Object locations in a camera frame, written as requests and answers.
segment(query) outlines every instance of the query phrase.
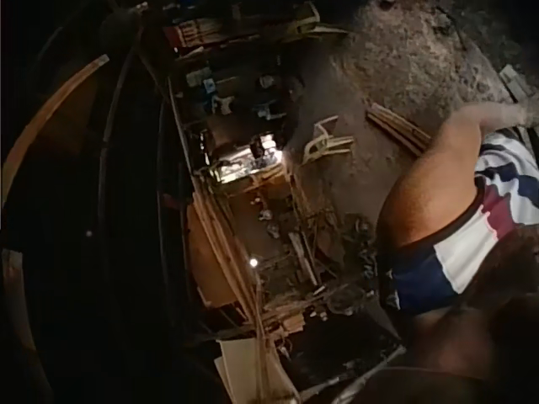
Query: dirt floor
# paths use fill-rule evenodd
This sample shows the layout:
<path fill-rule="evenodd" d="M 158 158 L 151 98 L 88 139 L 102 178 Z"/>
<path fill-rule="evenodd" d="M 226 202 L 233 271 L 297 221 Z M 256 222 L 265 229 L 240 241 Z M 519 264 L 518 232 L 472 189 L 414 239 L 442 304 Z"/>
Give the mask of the dirt floor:
<path fill-rule="evenodd" d="M 377 1 L 361 4 L 344 17 L 351 31 L 344 41 L 311 43 L 304 50 L 305 87 L 288 158 L 301 161 L 313 124 L 334 114 L 339 121 L 333 135 L 355 139 L 349 154 L 296 165 L 312 210 L 333 206 L 341 218 L 359 213 L 376 224 L 387 193 L 412 163 L 405 150 L 366 121 L 369 102 L 382 104 L 435 134 L 444 118 L 464 103 L 510 99 L 497 71 L 507 62 L 516 63 L 515 49 L 521 46 L 507 40 L 509 33 L 499 27 L 501 23 L 491 24 L 492 32 L 478 34 L 475 23 L 487 14 L 468 14 L 472 9 L 462 8 L 464 2 L 444 2 L 443 8 L 437 8 L 439 3 L 398 0 L 389 10 Z M 459 19 L 447 11 L 458 12 Z M 494 68 L 471 37 L 484 45 L 485 37 L 495 35 L 496 29 L 505 29 L 505 36 L 500 34 L 504 44 Z M 387 325 L 379 308 L 372 310 L 375 319 Z"/>

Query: man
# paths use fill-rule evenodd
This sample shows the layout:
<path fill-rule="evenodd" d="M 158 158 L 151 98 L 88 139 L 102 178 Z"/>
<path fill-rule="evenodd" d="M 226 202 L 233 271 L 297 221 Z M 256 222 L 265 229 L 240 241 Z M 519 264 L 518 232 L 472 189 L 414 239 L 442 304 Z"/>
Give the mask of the man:
<path fill-rule="evenodd" d="M 537 101 L 459 109 L 387 197 L 381 300 L 409 350 L 357 402 L 494 402 L 535 389 L 537 366 L 522 363 L 539 352 L 529 338 L 539 338 L 539 169 L 506 128 L 537 125 Z"/>

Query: red stripe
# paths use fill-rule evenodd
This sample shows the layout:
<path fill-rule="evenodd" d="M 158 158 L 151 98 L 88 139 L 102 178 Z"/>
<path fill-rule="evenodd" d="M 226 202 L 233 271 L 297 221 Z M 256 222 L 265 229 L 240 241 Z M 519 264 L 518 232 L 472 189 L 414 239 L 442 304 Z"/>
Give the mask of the red stripe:
<path fill-rule="evenodd" d="M 515 223 L 511 217 L 510 194 L 502 197 L 494 185 L 487 185 L 483 196 L 481 211 L 487 214 L 488 224 L 496 231 L 498 240 L 515 229 Z"/>

